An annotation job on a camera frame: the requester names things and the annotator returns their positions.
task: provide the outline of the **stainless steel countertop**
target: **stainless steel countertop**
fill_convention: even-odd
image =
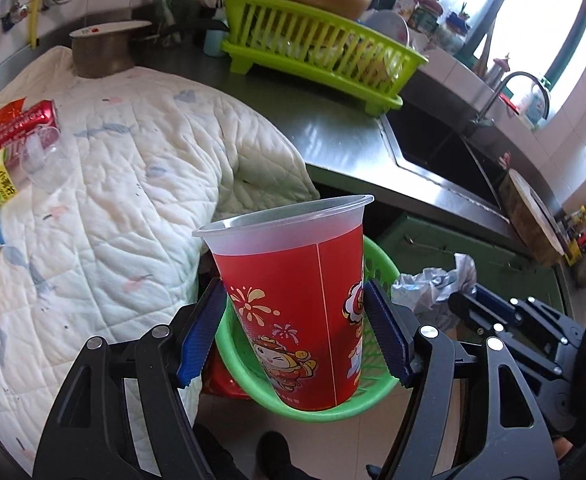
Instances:
[[[528,254],[507,219],[439,185],[435,175],[430,180],[398,167],[382,122],[366,115],[362,102],[258,66],[246,76],[231,74],[228,58],[207,57],[187,43],[135,57],[142,66],[217,88],[262,114],[301,153],[313,181],[374,194],[388,205]]]

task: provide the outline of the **tiled floor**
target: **tiled floor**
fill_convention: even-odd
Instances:
[[[327,424],[307,424],[275,415],[252,400],[202,395],[198,422],[208,427],[249,479],[260,480],[255,447],[268,430],[289,441],[294,465],[322,480],[367,480],[365,466],[382,466],[408,405],[410,390],[397,386],[382,402],[359,416]],[[451,465],[460,426],[460,389],[455,384],[436,473]]]

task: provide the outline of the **jar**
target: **jar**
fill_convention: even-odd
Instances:
[[[445,22],[436,30],[433,36],[434,43],[451,56],[455,56],[464,45],[468,29],[465,20],[451,12]]]
[[[413,11],[422,0],[396,0],[393,4],[393,12],[398,13],[405,22],[409,20]]]
[[[548,92],[548,80],[542,78],[542,86],[544,86],[544,91]],[[542,95],[542,90],[540,90],[538,85],[533,84],[531,86],[531,101],[529,102],[526,110],[523,110],[523,112],[526,118],[531,121],[531,124],[533,124],[534,128],[538,126],[538,123],[542,120],[542,117],[544,117],[544,111],[546,107],[547,104],[545,102],[544,95]]]
[[[407,25],[413,30],[431,36],[438,28],[439,17],[436,11],[420,4],[415,8],[413,14],[411,14]]]

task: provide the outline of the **lime green dish rack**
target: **lime green dish rack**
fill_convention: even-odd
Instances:
[[[376,278],[387,294],[390,294],[391,284],[399,275],[399,270],[386,253],[371,239],[364,237],[365,280]],[[388,372],[387,364],[366,317],[363,336],[362,368],[358,389],[351,399],[322,412],[302,412],[279,400],[269,378],[257,361],[249,340],[244,335],[231,300],[227,301],[227,309],[215,334],[215,344],[233,379],[246,394],[266,409],[302,422],[334,422],[359,415],[372,408],[398,383],[398,380]]]
[[[231,72],[254,63],[346,92],[378,117],[428,60],[397,41],[336,14],[289,0],[225,0]]]

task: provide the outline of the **red plastic cup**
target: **red plastic cup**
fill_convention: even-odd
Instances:
[[[211,248],[258,361],[292,408],[328,410],[358,387],[362,215],[372,201],[316,200],[193,232]]]

